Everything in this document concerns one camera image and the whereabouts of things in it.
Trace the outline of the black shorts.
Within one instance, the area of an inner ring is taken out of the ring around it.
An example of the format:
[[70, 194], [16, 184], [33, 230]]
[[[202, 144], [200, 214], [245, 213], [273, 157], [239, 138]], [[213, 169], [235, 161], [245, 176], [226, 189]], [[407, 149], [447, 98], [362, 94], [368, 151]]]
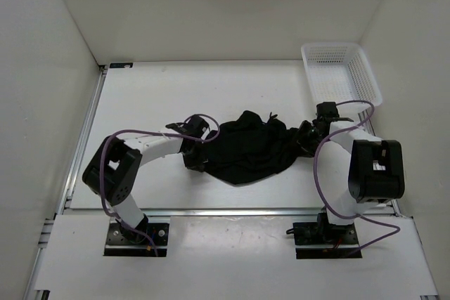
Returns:
[[246, 110], [220, 125], [220, 135], [205, 144], [205, 172], [232, 185], [254, 183], [279, 174], [305, 157], [297, 144], [297, 128], [287, 128], [277, 115], [267, 121]]

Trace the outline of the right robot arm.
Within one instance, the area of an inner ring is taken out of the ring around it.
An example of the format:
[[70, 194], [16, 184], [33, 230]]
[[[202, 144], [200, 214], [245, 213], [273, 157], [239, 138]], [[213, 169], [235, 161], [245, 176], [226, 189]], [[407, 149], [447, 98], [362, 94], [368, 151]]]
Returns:
[[[319, 182], [319, 155], [332, 142], [350, 154], [347, 190], [330, 203]], [[316, 236], [330, 244], [377, 204], [399, 199], [405, 191], [401, 145], [369, 134], [350, 119], [304, 121], [298, 133], [300, 149], [313, 158], [313, 179], [324, 210], [317, 216]]]

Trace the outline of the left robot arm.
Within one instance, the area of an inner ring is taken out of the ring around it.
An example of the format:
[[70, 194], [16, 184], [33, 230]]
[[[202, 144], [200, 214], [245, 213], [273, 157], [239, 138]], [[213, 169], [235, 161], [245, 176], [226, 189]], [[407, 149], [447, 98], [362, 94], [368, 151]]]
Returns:
[[218, 137], [206, 136], [207, 127], [187, 123], [168, 124], [161, 131], [125, 129], [107, 136], [82, 175], [82, 181], [101, 199], [105, 214], [120, 225], [132, 244], [154, 245], [148, 233], [148, 217], [131, 194], [141, 167], [156, 159], [181, 153], [189, 157], [195, 147]]

